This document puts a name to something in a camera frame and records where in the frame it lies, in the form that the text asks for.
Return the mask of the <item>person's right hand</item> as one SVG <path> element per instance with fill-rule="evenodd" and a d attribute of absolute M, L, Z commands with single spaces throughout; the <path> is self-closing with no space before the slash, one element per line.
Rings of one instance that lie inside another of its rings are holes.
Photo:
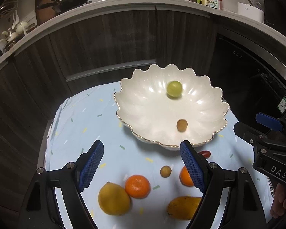
<path fill-rule="evenodd" d="M 274 200 L 270 214 L 273 218 L 282 216 L 286 211 L 286 188 L 280 183 L 277 184 L 274 193 Z"/>

